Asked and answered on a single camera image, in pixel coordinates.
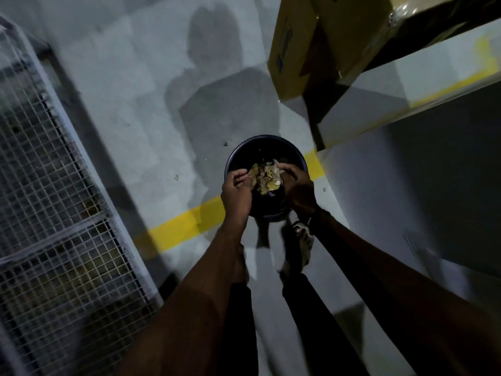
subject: metal cage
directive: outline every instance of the metal cage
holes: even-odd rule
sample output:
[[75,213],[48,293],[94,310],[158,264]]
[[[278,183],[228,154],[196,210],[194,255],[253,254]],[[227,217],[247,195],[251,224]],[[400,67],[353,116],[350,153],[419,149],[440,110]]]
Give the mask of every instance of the metal cage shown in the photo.
[[112,373],[161,299],[32,45],[1,18],[0,157],[2,374]]

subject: person's left hand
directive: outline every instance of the person's left hand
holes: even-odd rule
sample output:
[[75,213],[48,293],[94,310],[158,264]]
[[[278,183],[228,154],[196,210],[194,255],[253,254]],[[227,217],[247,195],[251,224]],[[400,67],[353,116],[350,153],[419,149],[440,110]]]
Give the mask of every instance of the person's left hand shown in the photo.
[[225,221],[247,225],[251,212],[251,179],[246,169],[231,171],[222,185],[222,203],[226,211]]

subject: hand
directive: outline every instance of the hand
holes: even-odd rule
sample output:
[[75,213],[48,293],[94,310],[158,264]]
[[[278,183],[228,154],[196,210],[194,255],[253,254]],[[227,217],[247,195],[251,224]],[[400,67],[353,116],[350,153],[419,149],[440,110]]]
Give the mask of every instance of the hand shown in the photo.
[[297,213],[297,217],[306,222],[320,207],[315,198],[313,181],[305,171],[296,165],[279,163],[280,177],[284,181],[287,201]]
[[242,228],[245,228],[252,205],[251,179],[247,170],[228,173],[222,185],[221,199],[226,211],[225,222],[243,225]]

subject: person's left arm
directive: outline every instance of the person's left arm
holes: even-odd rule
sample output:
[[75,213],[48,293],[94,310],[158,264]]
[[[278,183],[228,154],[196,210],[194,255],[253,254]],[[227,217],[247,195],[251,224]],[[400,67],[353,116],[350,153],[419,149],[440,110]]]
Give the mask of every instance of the person's left arm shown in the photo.
[[117,369],[117,376],[206,375],[216,370],[238,248],[251,210],[247,170],[228,174],[221,198],[222,226],[140,334]]

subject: black pants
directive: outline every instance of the black pants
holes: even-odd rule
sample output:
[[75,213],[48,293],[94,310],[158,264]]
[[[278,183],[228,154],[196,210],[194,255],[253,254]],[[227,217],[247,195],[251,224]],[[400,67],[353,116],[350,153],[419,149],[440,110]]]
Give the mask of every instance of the black pants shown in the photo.
[[[303,341],[313,375],[368,376],[362,361],[304,274],[289,278],[282,290]],[[217,375],[257,375],[251,290],[233,284],[223,327]]]

